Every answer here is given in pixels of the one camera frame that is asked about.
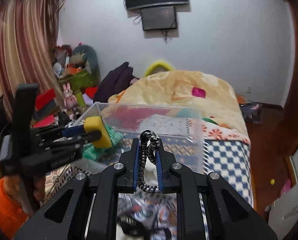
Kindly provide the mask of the hand in orange sleeve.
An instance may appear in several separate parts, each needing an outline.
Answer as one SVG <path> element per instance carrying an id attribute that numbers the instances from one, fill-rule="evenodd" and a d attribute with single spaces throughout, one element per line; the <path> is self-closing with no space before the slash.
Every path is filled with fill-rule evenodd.
<path id="1" fill-rule="evenodd" d="M 45 198 L 45 182 L 46 176 L 34 177 L 34 191 L 33 196 L 38 202 L 41 202 Z M 24 213 L 31 215 L 33 210 L 30 210 L 29 204 L 25 201 L 25 189 L 23 181 L 19 175 L 4 176 L 3 185 L 6 194 L 13 200 L 21 204 Z"/>

